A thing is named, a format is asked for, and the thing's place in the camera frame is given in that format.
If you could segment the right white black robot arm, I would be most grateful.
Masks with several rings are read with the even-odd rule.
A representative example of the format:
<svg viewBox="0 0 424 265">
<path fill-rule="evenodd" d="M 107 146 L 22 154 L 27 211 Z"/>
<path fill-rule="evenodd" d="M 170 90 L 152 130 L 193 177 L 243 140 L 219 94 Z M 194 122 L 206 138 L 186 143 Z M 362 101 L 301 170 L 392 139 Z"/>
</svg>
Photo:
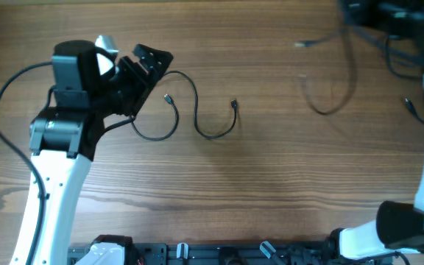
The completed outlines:
<svg viewBox="0 0 424 265">
<path fill-rule="evenodd" d="M 420 67 L 424 101 L 424 1 L 340 1 L 344 22 L 361 39 L 379 48 L 386 66 L 398 57 Z M 383 202 L 374 220 L 336 232 L 336 253 L 363 261 L 401 253 L 424 254 L 424 140 L 419 186 L 411 203 Z"/>
</svg>

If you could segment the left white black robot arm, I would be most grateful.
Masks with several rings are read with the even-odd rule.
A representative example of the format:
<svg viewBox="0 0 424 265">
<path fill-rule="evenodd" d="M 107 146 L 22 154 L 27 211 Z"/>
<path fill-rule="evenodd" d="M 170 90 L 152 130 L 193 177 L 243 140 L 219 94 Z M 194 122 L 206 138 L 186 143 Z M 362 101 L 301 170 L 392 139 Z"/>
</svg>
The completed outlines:
<svg viewBox="0 0 424 265">
<path fill-rule="evenodd" d="M 80 190 L 101 137 L 132 122 L 174 57 L 138 44 L 116 47 L 69 40 L 54 47 L 54 85 L 29 126 L 29 196 L 12 264 L 63 264 Z"/>
</svg>

